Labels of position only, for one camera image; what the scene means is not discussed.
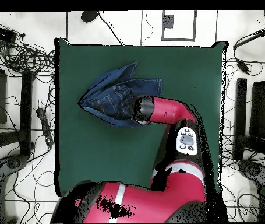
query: green table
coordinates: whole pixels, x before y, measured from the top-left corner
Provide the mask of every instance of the green table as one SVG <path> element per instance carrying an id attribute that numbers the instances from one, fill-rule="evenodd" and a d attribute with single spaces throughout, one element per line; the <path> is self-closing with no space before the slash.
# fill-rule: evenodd
<path id="1" fill-rule="evenodd" d="M 68 45 L 60 39 L 58 48 L 57 192 L 64 195 L 83 180 L 121 181 L 149 186 L 165 126 L 110 127 L 77 105 L 98 76 L 134 61 L 139 62 L 135 78 L 163 78 L 162 97 L 193 104 L 200 111 L 217 186 L 222 52 L 226 48 L 225 43 L 218 43 L 213 48 L 137 47 Z"/>

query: black bar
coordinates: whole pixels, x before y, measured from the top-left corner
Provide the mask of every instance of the black bar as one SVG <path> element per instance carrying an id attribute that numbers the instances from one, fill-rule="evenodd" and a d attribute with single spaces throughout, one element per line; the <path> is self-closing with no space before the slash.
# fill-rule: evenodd
<path id="1" fill-rule="evenodd" d="M 262 31 L 258 31 L 257 34 L 255 34 L 254 36 L 252 36 L 251 38 L 248 38 L 247 40 L 241 41 L 238 44 L 234 45 L 234 50 L 236 50 L 239 46 L 242 46 L 248 42 L 251 42 L 259 37 L 265 36 L 265 30 Z"/>
<path id="2" fill-rule="evenodd" d="M 20 103 L 20 131 L 24 131 L 25 139 L 19 143 L 20 154 L 29 156 L 31 153 L 31 115 L 32 115 L 32 84 L 35 76 L 30 71 L 22 74 L 22 99 Z"/>
<path id="3" fill-rule="evenodd" d="M 234 145 L 232 148 L 233 160 L 242 160 L 244 146 L 239 141 L 239 136 L 245 136 L 246 126 L 246 94 L 247 79 L 238 78 L 236 82 L 236 100 L 235 100 L 235 124 L 234 124 Z"/>
<path id="4" fill-rule="evenodd" d="M 257 153 L 262 153 L 265 155 L 265 140 L 260 138 L 255 138 L 253 136 L 237 136 L 237 142 L 240 146 L 248 149 L 252 149 Z"/>
<path id="5" fill-rule="evenodd" d="M 24 131 L 8 131 L 0 133 L 0 148 L 15 142 L 24 141 L 26 133 Z"/>

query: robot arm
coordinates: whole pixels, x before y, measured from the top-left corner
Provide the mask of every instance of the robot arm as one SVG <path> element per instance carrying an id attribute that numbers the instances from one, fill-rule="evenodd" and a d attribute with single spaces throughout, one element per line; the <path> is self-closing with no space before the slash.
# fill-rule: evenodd
<path id="1" fill-rule="evenodd" d="M 140 124 L 167 125 L 160 148 L 164 156 L 153 168 L 150 189 L 120 182 L 81 183 L 60 200 L 52 223 L 207 220 L 204 165 L 211 161 L 204 155 L 209 149 L 201 122 L 185 104 L 154 96 L 137 97 L 130 110 Z"/>

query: robot button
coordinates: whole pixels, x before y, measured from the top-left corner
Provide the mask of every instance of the robot button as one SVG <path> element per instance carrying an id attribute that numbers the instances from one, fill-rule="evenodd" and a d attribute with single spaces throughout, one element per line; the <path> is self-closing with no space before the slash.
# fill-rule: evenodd
<path id="1" fill-rule="evenodd" d="M 180 142 L 182 144 L 185 144 L 185 145 L 193 145 L 194 144 L 194 140 L 190 136 L 183 136 L 183 137 L 181 137 L 180 138 Z"/>

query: black cable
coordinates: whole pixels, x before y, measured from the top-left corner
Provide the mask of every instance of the black cable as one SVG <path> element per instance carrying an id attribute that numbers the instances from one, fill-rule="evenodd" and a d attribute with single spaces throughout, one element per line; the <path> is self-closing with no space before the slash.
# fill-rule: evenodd
<path id="1" fill-rule="evenodd" d="M 16 172 L 16 180 L 15 180 L 15 182 L 13 184 L 13 191 L 14 191 L 14 193 L 15 193 L 16 196 L 18 196 L 21 200 L 26 201 L 28 203 L 28 205 L 29 205 L 29 208 L 27 209 L 26 213 L 23 215 L 22 220 L 20 220 L 20 223 L 19 224 L 22 224 L 23 219 L 25 218 L 25 216 L 27 215 L 27 213 L 29 212 L 29 210 L 31 208 L 31 204 L 26 199 L 24 199 L 23 197 L 21 197 L 20 195 L 18 195 L 17 192 L 15 191 L 15 184 L 16 184 L 17 180 L 18 180 L 18 171 Z"/>
<path id="2" fill-rule="evenodd" d="M 42 217 L 38 220 L 37 224 L 41 223 L 40 221 L 41 221 L 41 219 L 43 218 L 43 216 L 45 216 L 45 215 L 52 215 L 52 214 L 53 214 L 53 213 L 45 213 L 45 214 L 43 214 Z"/>
<path id="3" fill-rule="evenodd" d="M 153 34 L 153 32 L 154 32 L 154 29 L 153 29 L 152 25 L 147 21 L 147 15 L 148 15 L 148 11 L 147 11 L 147 13 L 146 13 L 146 22 L 147 22 L 148 25 L 152 28 L 152 32 L 151 32 L 151 35 L 150 35 L 149 37 L 146 37 L 146 38 L 142 41 L 142 43 L 141 43 L 140 45 L 142 45 L 142 44 L 146 41 L 146 39 L 151 38 L 151 37 L 152 37 L 152 34 Z"/>
<path id="4" fill-rule="evenodd" d="M 38 162 L 38 164 L 36 165 L 36 167 L 40 164 L 40 162 L 42 161 L 43 157 L 42 157 L 41 160 Z M 27 213 L 29 212 L 29 210 L 30 210 L 30 208 L 31 208 L 31 204 L 28 202 L 28 200 L 26 200 L 26 199 L 20 197 L 20 196 L 16 193 L 16 191 L 15 191 L 16 186 L 18 186 L 18 185 L 24 180 L 24 179 L 23 179 L 21 182 L 19 182 L 19 183 L 16 185 L 17 179 L 18 179 L 18 172 L 17 172 L 16 180 L 15 180 L 15 182 L 14 182 L 14 185 L 13 185 L 12 190 L 13 190 L 13 192 L 15 193 L 15 195 L 17 195 L 20 199 L 26 201 L 26 202 L 29 204 L 29 208 L 28 208 L 28 210 L 27 210 L 26 213 L 23 215 L 22 220 L 20 221 L 20 224 L 22 224 L 23 219 L 26 217 Z"/>
<path id="5" fill-rule="evenodd" d="M 36 45 L 36 44 L 25 44 L 23 42 L 24 35 L 21 35 L 19 32 L 15 31 L 13 29 L 10 29 L 8 27 L 5 27 L 5 26 L 3 26 L 1 24 L 0 24 L 0 27 L 3 27 L 5 29 L 11 30 L 11 31 L 17 33 L 17 37 L 16 37 L 17 40 L 16 40 L 16 42 L 13 45 L 7 46 L 6 44 L 4 44 L 4 42 L 0 41 L 0 60 L 2 62 L 0 64 L 0 69 L 2 69 L 2 66 L 5 66 L 7 68 L 7 70 L 8 70 L 8 72 L 11 74 L 11 76 L 9 76 L 9 75 L 7 75 L 7 76 L 8 77 L 17 77 L 17 78 L 20 78 L 22 76 L 21 75 L 20 76 L 15 75 L 16 73 L 22 73 L 23 71 L 32 71 L 32 72 L 34 72 L 34 74 L 36 76 L 36 79 L 38 81 L 40 81 L 42 83 L 46 83 L 46 84 L 49 85 L 47 103 L 45 105 L 45 112 L 46 112 L 46 109 L 49 108 L 51 110 L 51 113 L 54 114 L 53 111 L 52 111 L 52 107 L 51 107 L 51 106 L 54 106 L 54 104 L 55 104 L 55 96 L 54 96 L 54 89 L 55 89 L 54 88 L 54 65 L 55 65 L 55 63 L 54 63 L 54 51 L 51 51 L 47 55 L 45 49 L 43 49 L 39 45 Z M 50 76 L 51 79 L 48 82 L 44 82 L 44 81 L 40 80 L 38 78 L 38 76 Z M 21 106 L 21 104 L 19 104 L 19 102 L 17 101 L 16 96 L 7 97 L 5 99 L 10 99 L 10 98 L 14 98 L 15 101 L 16 101 L 16 104 L 6 103 L 6 102 L 5 102 L 5 104 Z M 3 107 L 0 106 L 0 108 L 2 108 L 7 113 L 7 115 L 9 116 L 9 118 L 11 120 L 11 123 L 12 123 L 12 125 L 14 127 L 14 129 L 12 129 L 12 130 L 15 130 L 17 132 L 18 129 L 14 125 L 9 113 Z M 54 120 L 54 117 L 52 118 L 52 120 L 50 122 L 51 131 L 54 130 L 53 127 L 51 126 L 51 123 L 52 123 L 53 120 Z M 34 148 L 33 158 L 27 161 L 28 163 L 32 162 L 32 171 L 30 173 L 33 173 L 33 177 L 34 177 L 35 180 L 36 180 L 36 178 L 34 176 L 34 169 L 41 163 L 41 161 L 43 160 L 44 156 L 51 150 L 51 147 L 50 147 L 50 148 L 47 149 L 47 151 L 45 153 L 35 157 L 36 142 L 39 139 L 39 137 L 35 141 L 35 148 Z M 8 153 L 7 157 L 5 157 L 5 158 L 3 158 L 1 160 L 6 160 L 9 157 L 10 153 L 11 153 L 11 151 Z M 40 158 L 40 157 L 42 157 L 41 160 L 33 168 L 34 161 L 36 159 Z M 18 201 L 26 202 L 26 203 L 29 204 L 29 208 L 28 208 L 28 210 L 26 211 L 25 215 L 22 217 L 22 220 L 21 220 L 21 223 L 23 223 L 23 220 L 26 217 L 26 215 L 28 214 L 31 206 L 30 206 L 30 202 L 28 200 L 25 200 L 24 198 L 20 197 L 17 194 L 17 192 L 15 191 L 15 188 L 22 182 L 22 181 L 20 181 L 20 182 L 17 183 L 17 180 L 18 180 L 18 173 L 17 173 L 16 181 L 15 181 L 15 183 L 13 185 L 13 188 L 8 193 L 10 193 L 13 190 L 14 193 L 21 199 L 21 200 L 18 200 Z M 35 203 L 34 215 L 31 218 L 33 218 L 35 216 L 36 220 L 37 220 L 37 223 L 40 223 L 40 220 L 41 220 L 41 218 L 43 216 L 38 220 L 37 219 L 37 212 L 38 212 L 38 209 L 40 207 L 40 202 L 41 201 L 36 201 L 35 200 L 33 202 Z"/>
<path id="6" fill-rule="evenodd" d="M 100 12 L 99 11 L 97 11 L 97 13 L 98 13 L 98 16 L 100 17 L 100 19 L 108 26 L 108 28 L 111 30 L 111 32 L 113 33 L 113 35 L 116 37 L 116 39 L 119 41 L 119 43 L 122 45 L 122 46 L 124 46 L 124 43 L 122 43 L 120 40 L 119 40 L 119 38 L 115 35 L 115 33 L 114 33 L 114 31 L 111 29 L 111 27 L 109 26 L 109 24 L 101 17 L 101 15 L 100 15 Z"/>

